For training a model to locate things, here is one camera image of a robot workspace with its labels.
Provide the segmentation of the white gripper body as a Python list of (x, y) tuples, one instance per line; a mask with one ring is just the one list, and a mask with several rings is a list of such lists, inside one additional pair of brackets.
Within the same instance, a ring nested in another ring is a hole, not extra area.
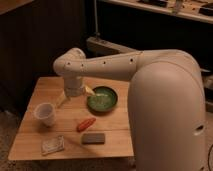
[(67, 97), (77, 97), (85, 92), (82, 77), (65, 77), (64, 92)]

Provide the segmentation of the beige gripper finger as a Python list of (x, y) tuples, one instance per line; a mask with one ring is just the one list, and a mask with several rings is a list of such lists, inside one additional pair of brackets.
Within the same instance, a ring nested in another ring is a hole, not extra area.
[(69, 100), (70, 100), (69, 97), (67, 97), (65, 94), (61, 94), (59, 98), (57, 99), (56, 107), (59, 108), (61, 105), (63, 105), (65, 102)]
[(95, 95), (95, 92), (88, 86), (85, 86), (85, 94), (87, 96), (94, 96)]

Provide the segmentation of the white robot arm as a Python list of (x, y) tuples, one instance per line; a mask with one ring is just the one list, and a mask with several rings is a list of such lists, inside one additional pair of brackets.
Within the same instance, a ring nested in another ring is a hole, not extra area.
[(136, 171), (206, 171), (205, 93), (196, 60), (182, 50), (133, 51), (87, 59), (72, 48), (53, 63), (68, 96), (82, 78), (127, 81)]

